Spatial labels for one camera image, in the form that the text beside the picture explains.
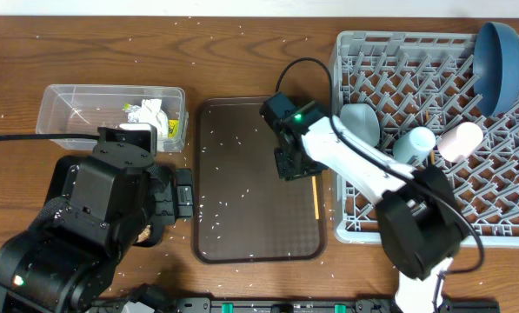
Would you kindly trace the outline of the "brown food scrap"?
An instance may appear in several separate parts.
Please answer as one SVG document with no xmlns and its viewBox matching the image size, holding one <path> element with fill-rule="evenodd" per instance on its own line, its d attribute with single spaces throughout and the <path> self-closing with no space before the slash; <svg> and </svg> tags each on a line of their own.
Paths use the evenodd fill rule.
<svg viewBox="0 0 519 313">
<path fill-rule="evenodd" d="M 150 234 L 151 234 L 151 227 L 149 225 L 147 225 L 143 231 L 138 235 L 138 238 L 137 238 L 137 243 L 142 243 L 142 242 L 145 242 L 146 240 L 148 240 L 150 238 Z"/>
</svg>

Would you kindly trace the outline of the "light blue rice bowl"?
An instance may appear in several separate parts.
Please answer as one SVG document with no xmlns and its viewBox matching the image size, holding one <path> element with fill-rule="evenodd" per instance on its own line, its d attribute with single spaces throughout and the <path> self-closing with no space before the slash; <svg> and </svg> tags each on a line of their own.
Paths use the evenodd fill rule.
<svg viewBox="0 0 519 313">
<path fill-rule="evenodd" d="M 340 113 L 342 124 L 370 146 L 380 140 L 380 124 L 375 111 L 366 103 L 345 104 Z"/>
</svg>

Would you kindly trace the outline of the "white tissue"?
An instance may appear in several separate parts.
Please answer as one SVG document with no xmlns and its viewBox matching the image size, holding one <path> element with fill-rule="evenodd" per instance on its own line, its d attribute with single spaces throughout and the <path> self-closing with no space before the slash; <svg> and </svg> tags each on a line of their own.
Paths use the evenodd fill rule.
<svg viewBox="0 0 519 313">
<path fill-rule="evenodd" d="M 131 106 L 128 112 L 130 123 L 149 123 L 157 129 L 160 137 L 169 134 L 169 119 L 162 110 L 161 99 L 144 99 L 140 106 Z"/>
</svg>

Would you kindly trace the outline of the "light blue cup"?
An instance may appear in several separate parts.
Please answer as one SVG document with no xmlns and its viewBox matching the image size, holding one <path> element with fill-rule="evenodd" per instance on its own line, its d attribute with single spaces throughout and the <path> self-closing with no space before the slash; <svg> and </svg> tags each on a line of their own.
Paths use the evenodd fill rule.
<svg viewBox="0 0 519 313">
<path fill-rule="evenodd" d="M 414 164 L 425 159 L 436 145 L 435 134 L 426 127 L 416 127 L 398 138 L 393 145 L 394 159 Z"/>
</svg>

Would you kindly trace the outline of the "pink cup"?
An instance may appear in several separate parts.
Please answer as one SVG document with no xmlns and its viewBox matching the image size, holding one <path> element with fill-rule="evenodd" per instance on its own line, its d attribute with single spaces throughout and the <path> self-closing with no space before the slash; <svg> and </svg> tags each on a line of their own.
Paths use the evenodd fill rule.
<svg viewBox="0 0 519 313">
<path fill-rule="evenodd" d="M 458 163 L 468 158 L 482 140 L 482 129 L 475 123 L 464 122 L 441 136 L 437 150 L 444 160 Z"/>
</svg>

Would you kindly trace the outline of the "blue plate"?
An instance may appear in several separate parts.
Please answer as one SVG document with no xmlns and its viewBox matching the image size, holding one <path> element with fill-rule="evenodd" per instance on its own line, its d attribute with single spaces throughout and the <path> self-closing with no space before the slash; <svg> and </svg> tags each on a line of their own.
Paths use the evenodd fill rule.
<svg viewBox="0 0 519 313">
<path fill-rule="evenodd" d="M 487 22 L 476 37 L 474 92 L 486 117 L 508 111 L 519 97 L 519 35 L 505 23 Z"/>
</svg>

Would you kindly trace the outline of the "yellow snack wrapper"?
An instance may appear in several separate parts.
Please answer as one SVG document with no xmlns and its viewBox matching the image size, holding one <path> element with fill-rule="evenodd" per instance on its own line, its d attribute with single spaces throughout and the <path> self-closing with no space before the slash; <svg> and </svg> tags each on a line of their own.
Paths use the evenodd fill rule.
<svg viewBox="0 0 519 313">
<path fill-rule="evenodd" d="M 126 103 L 123 107 L 123 111 L 128 114 L 131 106 L 134 106 L 134 105 Z M 179 126 L 178 120 L 169 119 L 169 134 L 166 137 L 168 137 L 168 138 L 174 137 L 178 132 L 178 126 Z"/>
</svg>

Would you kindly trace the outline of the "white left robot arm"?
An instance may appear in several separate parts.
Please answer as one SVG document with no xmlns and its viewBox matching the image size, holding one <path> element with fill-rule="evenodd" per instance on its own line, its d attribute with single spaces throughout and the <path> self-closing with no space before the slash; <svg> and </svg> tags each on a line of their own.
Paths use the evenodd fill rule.
<svg viewBox="0 0 519 313">
<path fill-rule="evenodd" d="M 100 127 L 85 157 L 58 160 L 43 208 L 0 249 L 0 312 L 86 312 L 133 246 L 194 212 L 189 169 L 159 165 L 157 129 Z"/>
</svg>

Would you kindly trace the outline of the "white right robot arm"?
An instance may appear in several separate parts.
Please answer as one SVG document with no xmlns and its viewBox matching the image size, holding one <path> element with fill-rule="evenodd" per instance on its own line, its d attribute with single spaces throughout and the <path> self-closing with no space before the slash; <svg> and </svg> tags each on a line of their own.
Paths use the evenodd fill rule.
<svg viewBox="0 0 519 313">
<path fill-rule="evenodd" d="M 317 101 L 298 107 L 277 90 L 260 114 L 279 142 L 274 155 L 280 178 L 333 170 L 375 206 L 383 250 L 399 271 L 394 301 L 400 311 L 437 312 L 443 306 L 444 280 L 455 274 L 450 265 L 468 236 L 479 251 L 470 270 L 482 267 L 482 240 L 439 168 L 418 170 L 383 154 Z"/>
</svg>

